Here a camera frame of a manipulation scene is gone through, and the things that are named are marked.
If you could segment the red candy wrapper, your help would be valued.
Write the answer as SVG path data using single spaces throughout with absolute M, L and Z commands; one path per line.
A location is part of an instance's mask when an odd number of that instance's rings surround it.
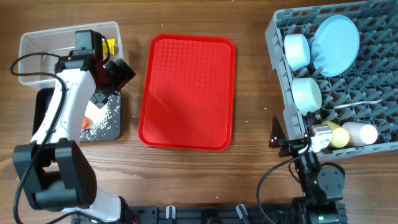
M 104 68 L 103 63 L 100 60 L 95 58 L 93 60 L 93 64 L 94 71 L 92 76 L 94 78 L 96 88 L 102 90 L 109 84 L 109 73 L 107 69 Z

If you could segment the yellow cup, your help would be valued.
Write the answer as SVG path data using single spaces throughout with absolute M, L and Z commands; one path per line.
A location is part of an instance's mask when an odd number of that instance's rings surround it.
M 349 132 L 342 128 L 340 125 L 331 121 L 323 121 L 322 124 L 326 124 L 332 130 L 332 139 L 329 143 L 330 147 L 342 148 L 349 143 Z

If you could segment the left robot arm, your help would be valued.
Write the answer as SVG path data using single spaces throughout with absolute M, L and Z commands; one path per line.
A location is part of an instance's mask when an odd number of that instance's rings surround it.
M 96 223 L 137 223 L 137 215 L 120 196 L 98 187 L 96 175 L 80 149 L 80 132 L 88 103 L 103 107 L 110 95 L 135 73 L 122 59 L 111 61 L 105 36 L 93 30 L 75 33 L 75 49 L 60 56 L 52 77 L 55 89 L 45 117 L 30 143 L 16 146 L 12 161 L 19 176 L 13 205 L 19 200 L 34 210 L 60 212 L 63 218 Z

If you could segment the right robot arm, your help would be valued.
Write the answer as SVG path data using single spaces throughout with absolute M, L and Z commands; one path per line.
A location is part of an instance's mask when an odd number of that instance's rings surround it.
M 291 204 L 270 205 L 265 212 L 274 223 L 347 223 L 343 199 L 345 170 L 334 162 L 321 163 L 317 151 L 326 148 L 333 135 L 326 124 L 315 124 L 309 113 L 307 121 L 312 127 L 301 139 L 288 140 L 276 117 L 272 119 L 269 147 L 279 148 L 280 157 L 291 157 L 303 195 Z

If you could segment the white plastic spoon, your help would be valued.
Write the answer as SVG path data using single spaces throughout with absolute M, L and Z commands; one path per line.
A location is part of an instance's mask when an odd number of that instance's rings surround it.
M 363 105 L 363 104 L 378 104 L 382 101 L 383 99 L 378 99 L 378 100 L 372 100 L 372 101 L 359 101 L 359 102 L 355 102 L 355 103 L 347 103 L 347 104 L 342 104 L 342 105 L 337 105 L 334 106 L 333 109 L 337 110 L 340 108 L 347 108 L 350 106 L 357 106 L 357 105 Z

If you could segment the light blue bowl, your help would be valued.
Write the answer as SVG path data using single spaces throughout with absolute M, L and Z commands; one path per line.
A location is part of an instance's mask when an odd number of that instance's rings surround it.
M 284 47 L 285 56 L 292 71 L 300 70 L 310 63 L 310 47 L 304 35 L 286 35 L 284 39 Z

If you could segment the pink cup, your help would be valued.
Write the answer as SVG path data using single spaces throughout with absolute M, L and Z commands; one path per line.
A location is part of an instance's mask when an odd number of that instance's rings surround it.
M 349 133 L 350 146 L 365 146 L 376 142 L 378 132 L 375 126 L 366 123 L 347 122 L 342 128 Z

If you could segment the orange carrot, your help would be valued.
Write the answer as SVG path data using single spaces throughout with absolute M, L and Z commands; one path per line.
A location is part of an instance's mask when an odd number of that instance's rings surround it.
M 85 116 L 83 118 L 83 123 L 82 123 L 81 128 L 83 130 L 86 130 L 86 129 L 89 129 L 90 127 L 91 127 L 91 120 L 88 117 Z

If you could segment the white rice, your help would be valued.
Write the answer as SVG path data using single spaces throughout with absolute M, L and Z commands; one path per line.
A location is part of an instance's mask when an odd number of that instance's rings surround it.
M 121 96 L 120 92 L 117 95 L 111 95 L 101 109 L 92 102 L 88 103 L 85 116 L 91 120 L 91 127 L 81 130 L 81 142 L 119 139 L 121 135 Z

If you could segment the light blue plate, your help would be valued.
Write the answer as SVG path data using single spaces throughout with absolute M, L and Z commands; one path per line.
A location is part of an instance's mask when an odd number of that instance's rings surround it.
M 314 68 L 326 77 L 342 74 L 355 61 L 359 44 L 358 28 L 348 17 L 329 17 L 318 27 L 311 45 Z

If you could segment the green bowl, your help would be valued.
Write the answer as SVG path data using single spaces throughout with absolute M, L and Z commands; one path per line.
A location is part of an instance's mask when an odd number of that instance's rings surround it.
M 292 95 L 298 111 L 305 116 L 316 112 L 322 106 L 322 94 L 312 78 L 296 78 L 292 82 Z

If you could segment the yellow candy wrapper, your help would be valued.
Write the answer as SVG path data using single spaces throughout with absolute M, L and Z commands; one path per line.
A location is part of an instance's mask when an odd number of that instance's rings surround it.
M 115 54 L 115 43 L 116 43 L 115 39 L 102 40 L 104 58 L 106 58 L 108 55 Z

